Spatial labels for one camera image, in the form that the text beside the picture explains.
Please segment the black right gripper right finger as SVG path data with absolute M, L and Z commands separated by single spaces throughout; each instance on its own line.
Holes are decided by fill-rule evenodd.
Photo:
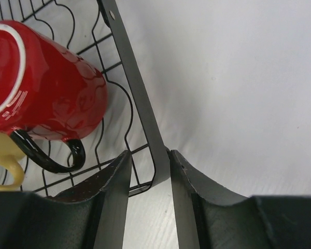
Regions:
M 311 196 L 244 197 L 169 159 L 180 248 L 311 248 Z

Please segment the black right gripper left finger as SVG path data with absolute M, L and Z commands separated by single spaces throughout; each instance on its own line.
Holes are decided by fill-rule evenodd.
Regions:
M 0 192 L 0 248 L 122 248 L 132 155 L 54 197 Z

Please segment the yellow mug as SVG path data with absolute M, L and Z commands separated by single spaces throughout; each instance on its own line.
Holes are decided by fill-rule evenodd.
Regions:
M 13 177 L 10 185 L 1 185 L 0 191 L 14 191 L 24 180 L 24 171 L 19 161 L 25 157 L 24 152 L 5 133 L 0 133 L 0 167 L 7 170 Z

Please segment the red mug black handle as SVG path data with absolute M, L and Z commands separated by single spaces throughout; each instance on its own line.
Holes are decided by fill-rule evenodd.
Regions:
M 0 132 L 52 173 L 80 170 L 82 139 L 101 123 L 100 71 L 25 24 L 0 21 Z

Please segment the black wire dish rack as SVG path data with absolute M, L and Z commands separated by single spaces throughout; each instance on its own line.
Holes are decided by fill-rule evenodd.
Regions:
M 130 196 L 167 179 L 165 146 L 115 1 L 0 1 L 2 20 L 22 22 L 89 61 L 103 74 L 109 95 L 102 122 L 82 141 L 84 167 L 53 174 L 23 158 L 20 191 L 54 196 L 125 150 L 132 155 Z

